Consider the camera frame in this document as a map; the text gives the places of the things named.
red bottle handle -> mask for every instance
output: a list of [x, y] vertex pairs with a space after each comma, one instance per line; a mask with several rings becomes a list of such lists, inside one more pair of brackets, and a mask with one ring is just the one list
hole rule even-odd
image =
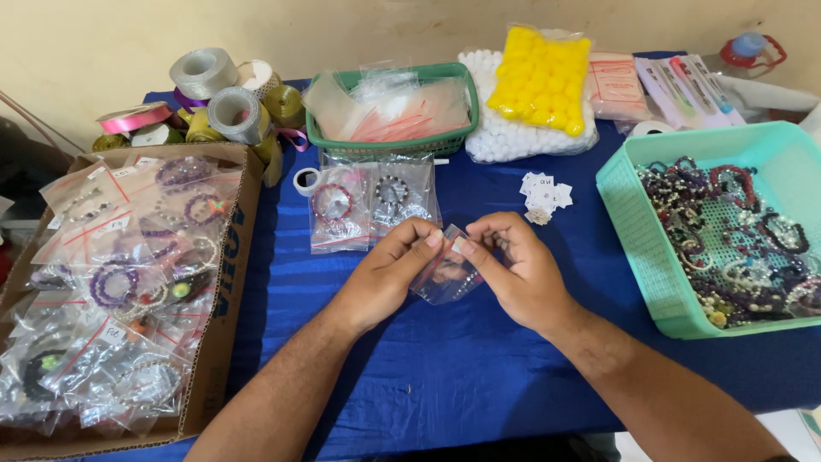
[[781, 57], [779, 59], [773, 61], [773, 62], [759, 62], [758, 64], [754, 64], [754, 65], [748, 67], [748, 69], [753, 69], [755, 67], [762, 67], [762, 66], [775, 67], [778, 64], [781, 64], [782, 62], [787, 60], [787, 52], [784, 51], [784, 48], [782, 48], [780, 43], [775, 41], [775, 39], [773, 37], [769, 36], [769, 35], [765, 35], [764, 38], [767, 39], [767, 41], [769, 43], [773, 44], [773, 47], [776, 49], [776, 51], [778, 51], [778, 54], [780, 54]]

beige wall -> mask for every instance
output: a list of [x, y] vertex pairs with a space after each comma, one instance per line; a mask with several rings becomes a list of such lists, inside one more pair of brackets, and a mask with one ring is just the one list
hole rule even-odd
[[[758, 30], [790, 55], [765, 81], [821, 95], [819, 0], [17, 0], [2, 14], [0, 90], [84, 148], [97, 117], [172, 89], [168, 68], [192, 49], [223, 47], [236, 63], [263, 59], [297, 78], [500, 49], [508, 21], [581, 30], [619, 51], [709, 53]], [[41, 139], [2, 104], [0, 116]]]

green bead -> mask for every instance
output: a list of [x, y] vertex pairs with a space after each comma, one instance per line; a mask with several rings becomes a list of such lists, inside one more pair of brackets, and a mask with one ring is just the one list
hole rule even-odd
[[183, 298], [191, 293], [191, 285], [186, 282], [174, 284], [174, 289], [171, 289], [171, 293], [174, 294], [174, 297]]
[[43, 369], [50, 371], [54, 369], [54, 366], [57, 366], [57, 362], [59, 360], [60, 358], [58, 358], [56, 354], [49, 354], [48, 356], [43, 357], [43, 360], [40, 361], [40, 366]]

table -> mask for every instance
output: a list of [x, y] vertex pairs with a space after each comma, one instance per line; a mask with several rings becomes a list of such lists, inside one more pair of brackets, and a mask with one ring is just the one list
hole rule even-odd
[[[821, 327], [717, 340], [674, 340], [656, 329], [595, 186], [596, 172], [624, 136], [612, 122], [596, 126], [599, 143], [577, 156], [480, 165], [463, 150], [454, 154], [450, 164], [436, 167], [445, 225], [464, 228], [497, 210], [524, 213], [521, 177], [527, 172], [553, 175], [573, 186], [575, 203], [557, 210], [547, 225], [533, 225], [534, 231], [550, 247], [568, 290], [582, 305], [707, 377], [753, 412], [821, 404]], [[228, 398], [322, 309], [365, 255], [310, 255], [308, 202], [291, 185], [291, 175], [309, 166], [318, 166], [315, 148], [288, 149], [282, 181], [260, 195]], [[410, 296], [395, 316], [363, 336], [305, 456], [339, 460], [621, 429], [572, 364], [513, 322], [483, 284], [461, 301], [439, 306]], [[192, 443], [88, 460], [181, 460]]]

pink ribbon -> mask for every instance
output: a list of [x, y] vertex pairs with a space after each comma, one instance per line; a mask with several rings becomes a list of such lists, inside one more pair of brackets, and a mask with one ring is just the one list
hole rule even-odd
[[165, 101], [157, 103], [141, 104], [124, 111], [110, 113], [97, 119], [103, 131], [108, 135], [115, 133], [131, 132], [138, 128], [162, 122], [171, 117], [174, 112]]
[[[310, 142], [308, 142], [308, 136], [305, 134], [304, 131], [294, 130], [293, 128], [274, 128], [278, 135], [285, 135], [285, 139], [288, 140], [291, 144], [294, 145], [296, 150], [299, 152], [305, 152], [308, 147], [310, 146]], [[304, 143], [301, 145], [297, 145], [294, 140], [302, 138], [305, 140]]]
[[208, 102], [210, 101], [210, 99], [191, 99], [182, 94], [180, 89], [177, 87], [174, 87], [174, 100], [179, 103], [180, 106], [182, 106], [182, 108], [189, 114], [194, 113], [191, 108], [204, 108], [208, 106]]

